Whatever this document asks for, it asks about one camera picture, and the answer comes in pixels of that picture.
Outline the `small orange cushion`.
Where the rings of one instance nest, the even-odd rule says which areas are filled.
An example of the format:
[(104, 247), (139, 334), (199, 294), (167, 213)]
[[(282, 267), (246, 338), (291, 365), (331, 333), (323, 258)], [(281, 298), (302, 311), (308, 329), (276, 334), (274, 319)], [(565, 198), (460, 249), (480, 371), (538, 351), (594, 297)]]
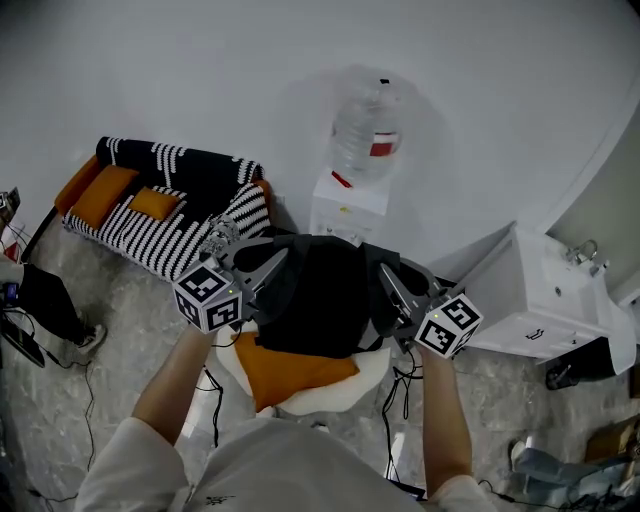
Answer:
[(135, 195), (128, 208), (155, 220), (164, 221), (173, 212), (178, 203), (179, 199), (176, 196), (143, 187)]

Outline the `white round lounge chair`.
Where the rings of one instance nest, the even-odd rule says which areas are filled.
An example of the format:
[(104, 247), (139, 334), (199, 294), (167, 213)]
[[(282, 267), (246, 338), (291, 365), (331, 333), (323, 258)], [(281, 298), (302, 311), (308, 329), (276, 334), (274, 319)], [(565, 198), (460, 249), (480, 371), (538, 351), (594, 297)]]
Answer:
[[(257, 325), (250, 322), (243, 327), (240, 333), (229, 326), (221, 328), (216, 333), (214, 348), (220, 364), (237, 381), (241, 389), (252, 398), (255, 407), (247, 375), (234, 348), (235, 342), (244, 333), (257, 334)], [(286, 401), (270, 407), (279, 408), (295, 416), (317, 412), (340, 413), (353, 408), (358, 401), (381, 383), (389, 369), (391, 350), (380, 348), (372, 352), (357, 353), (348, 358), (351, 358), (359, 369), (356, 376), (325, 387), (299, 391)]]

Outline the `black tablet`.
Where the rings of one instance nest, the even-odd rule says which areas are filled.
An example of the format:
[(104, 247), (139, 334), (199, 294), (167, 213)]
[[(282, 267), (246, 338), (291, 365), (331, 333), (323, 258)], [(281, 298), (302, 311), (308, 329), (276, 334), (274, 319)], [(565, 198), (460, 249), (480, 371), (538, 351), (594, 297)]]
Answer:
[(420, 487), (415, 487), (409, 484), (405, 484), (399, 481), (390, 480), (396, 488), (409, 495), (417, 502), (425, 501), (425, 490)]

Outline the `large orange cushion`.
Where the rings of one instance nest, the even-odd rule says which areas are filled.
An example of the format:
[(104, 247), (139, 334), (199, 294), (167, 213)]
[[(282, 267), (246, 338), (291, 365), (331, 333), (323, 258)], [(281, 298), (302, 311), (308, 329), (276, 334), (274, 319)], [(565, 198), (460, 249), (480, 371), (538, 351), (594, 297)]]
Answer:
[(98, 230), (138, 175), (137, 171), (128, 168), (105, 167), (71, 208), (71, 215)]

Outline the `clear water bottle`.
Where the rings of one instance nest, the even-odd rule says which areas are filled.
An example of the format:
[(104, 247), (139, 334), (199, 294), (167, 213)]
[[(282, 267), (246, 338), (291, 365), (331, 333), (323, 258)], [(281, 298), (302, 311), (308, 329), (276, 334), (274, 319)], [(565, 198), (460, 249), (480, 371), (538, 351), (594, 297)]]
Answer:
[(402, 142), (401, 94), (395, 81), (364, 66), (349, 66), (338, 82), (331, 129), (331, 170), (348, 187), (389, 174)]

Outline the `white sink cabinet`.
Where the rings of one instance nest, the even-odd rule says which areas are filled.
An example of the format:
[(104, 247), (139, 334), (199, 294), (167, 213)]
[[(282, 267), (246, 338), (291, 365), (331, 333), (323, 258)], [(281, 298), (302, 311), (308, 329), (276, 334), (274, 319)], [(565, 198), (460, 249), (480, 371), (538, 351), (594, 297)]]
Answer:
[(616, 305), (603, 274), (587, 261), (568, 260), (568, 248), (514, 225), (461, 281), (484, 319), (469, 346), (551, 361), (603, 339), (615, 374), (636, 359), (635, 329)]

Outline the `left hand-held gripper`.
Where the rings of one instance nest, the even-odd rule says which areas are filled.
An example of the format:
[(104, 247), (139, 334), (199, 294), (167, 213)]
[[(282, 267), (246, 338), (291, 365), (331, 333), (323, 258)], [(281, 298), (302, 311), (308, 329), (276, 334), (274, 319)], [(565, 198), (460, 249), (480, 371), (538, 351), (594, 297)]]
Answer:
[(204, 334), (228, 325), (237, 329), (252, 315), (249, 302), (271, 282), (288, 256), (288, 248), (280, 249), (267, 261), (253, 256), (257, 248), (263, 251), (263, 246), (272, 249), (273, 239), (240, 240), (225, 248), (219, 257), (211, 256), (189, 267), (173, 283), (179, 313)]

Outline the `orange square cushion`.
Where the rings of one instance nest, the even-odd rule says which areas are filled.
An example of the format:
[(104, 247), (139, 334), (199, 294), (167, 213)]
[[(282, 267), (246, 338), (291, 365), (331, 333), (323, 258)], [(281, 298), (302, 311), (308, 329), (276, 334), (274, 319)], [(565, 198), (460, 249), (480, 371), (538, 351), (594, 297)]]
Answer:
[(359, 373), (351, 358), (332, 359), (268, 350), (244, 333), (234, 348), (247, 375), (257, 412), (276, 406), (299, 391), (325, 387)]

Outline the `brown cardboard box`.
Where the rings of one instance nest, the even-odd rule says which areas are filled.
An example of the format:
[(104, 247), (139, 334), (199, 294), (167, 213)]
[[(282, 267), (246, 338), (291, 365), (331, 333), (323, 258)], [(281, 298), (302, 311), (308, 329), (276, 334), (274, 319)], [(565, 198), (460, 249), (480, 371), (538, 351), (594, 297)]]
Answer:
[(597, 430), (587, 441), (584, 462), (602, 462), (625, 454), (639, 428), (640, 414)]

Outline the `person's right forearm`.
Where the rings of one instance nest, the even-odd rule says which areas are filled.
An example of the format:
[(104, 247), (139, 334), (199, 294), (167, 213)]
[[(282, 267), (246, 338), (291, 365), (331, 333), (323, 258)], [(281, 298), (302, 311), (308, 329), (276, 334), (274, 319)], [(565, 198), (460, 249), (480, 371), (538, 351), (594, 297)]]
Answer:
[(423, 459), (427, 494), (472, 475), (472, 443), (451, 360), (419, 349), (423, 371)]

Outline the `person's white shirt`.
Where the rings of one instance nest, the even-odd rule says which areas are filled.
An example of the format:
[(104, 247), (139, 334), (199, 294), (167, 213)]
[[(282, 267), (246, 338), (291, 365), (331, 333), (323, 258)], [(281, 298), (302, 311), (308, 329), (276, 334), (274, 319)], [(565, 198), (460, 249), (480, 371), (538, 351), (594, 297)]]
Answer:
[(215, 449), (196, 484), (177, 450), (128, 418), (82, 483), (74, 512), (497, 512), (470, 476), (420, 504), (329, 434), (255, 419)]

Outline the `person's left forearm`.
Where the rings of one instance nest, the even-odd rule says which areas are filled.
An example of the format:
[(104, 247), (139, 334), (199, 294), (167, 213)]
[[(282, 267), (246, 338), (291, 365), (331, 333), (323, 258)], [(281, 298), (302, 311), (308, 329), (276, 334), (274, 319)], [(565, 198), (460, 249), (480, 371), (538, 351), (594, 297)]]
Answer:
[(141, 393), (132, 416), (151, 427), (170, 445), (179, 439), (188, 417), (202, 371), (208, 375), (212, 391), (223, 388), (205, 368), (216, 334), (203, 334), (189, 325), (180, 335), (168, 357)]

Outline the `chrome faucet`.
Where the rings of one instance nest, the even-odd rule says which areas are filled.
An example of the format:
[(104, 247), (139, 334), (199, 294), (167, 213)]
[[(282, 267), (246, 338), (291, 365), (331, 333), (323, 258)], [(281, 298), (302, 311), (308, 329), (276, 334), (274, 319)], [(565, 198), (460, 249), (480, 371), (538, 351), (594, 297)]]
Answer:
[(594, 278), (604, 275), (609, 268), (608, 260), (603, 263), (595, 261), (598, 250), (598, 243), (593, 239), (588, 239), (577, 247), (569, 248), (564, 258), (568, 264), (576, 267), (579, 272)]

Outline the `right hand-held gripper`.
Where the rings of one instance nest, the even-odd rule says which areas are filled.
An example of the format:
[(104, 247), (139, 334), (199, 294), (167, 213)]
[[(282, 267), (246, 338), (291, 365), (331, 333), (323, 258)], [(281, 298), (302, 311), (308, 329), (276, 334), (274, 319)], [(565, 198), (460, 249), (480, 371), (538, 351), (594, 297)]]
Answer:
[(449, 359), (478, 330), (484, 317), (464, 294), (451, 297), (426, 267), (400, 260), (400, 277), (381, 263), (379, 280), (400, 314), (392, 336), (406, 351), (410, 344)]

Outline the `black backpack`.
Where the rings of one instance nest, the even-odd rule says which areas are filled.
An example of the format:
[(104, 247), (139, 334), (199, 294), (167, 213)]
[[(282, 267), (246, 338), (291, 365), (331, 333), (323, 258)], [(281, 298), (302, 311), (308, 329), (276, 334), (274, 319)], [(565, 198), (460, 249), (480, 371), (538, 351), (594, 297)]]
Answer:
[(400, 256), (368, 243), (334, 236), (283, 235), (273, 248), (257, 248), (266, 261), (282, 248), (288, 256), (271, 282), (249, 302), (257, 344), (268, 350), (344, 359), (380, 349), (398, 318), (379, 280)]

